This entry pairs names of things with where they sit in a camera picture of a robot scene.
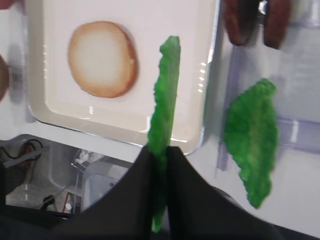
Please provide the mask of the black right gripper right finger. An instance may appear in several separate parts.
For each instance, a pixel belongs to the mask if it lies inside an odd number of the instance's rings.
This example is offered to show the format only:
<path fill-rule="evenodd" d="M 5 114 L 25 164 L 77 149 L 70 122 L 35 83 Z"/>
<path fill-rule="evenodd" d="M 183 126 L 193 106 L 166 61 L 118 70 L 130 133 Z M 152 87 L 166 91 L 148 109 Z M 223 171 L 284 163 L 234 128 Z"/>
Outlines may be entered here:
<path fill-rule="evenodd" d="M 311 240 L 265 222 L 226 199 L 192 167 L 179 147 L 167 148 L 167 206 L 173 240 Z"/>

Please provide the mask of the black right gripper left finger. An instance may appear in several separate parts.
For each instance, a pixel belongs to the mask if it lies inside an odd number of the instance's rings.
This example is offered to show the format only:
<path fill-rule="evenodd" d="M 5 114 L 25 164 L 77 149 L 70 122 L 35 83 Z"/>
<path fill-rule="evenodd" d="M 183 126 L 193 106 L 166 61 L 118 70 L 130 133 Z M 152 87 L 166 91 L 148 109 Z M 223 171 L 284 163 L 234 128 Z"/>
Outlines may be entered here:
<path fill-rule="evenodd" d="M 57 225 L 51 240 L 148 240 L 153 215 L 154 158 L 143 147 L 124 177 L 104 197 Z"/>

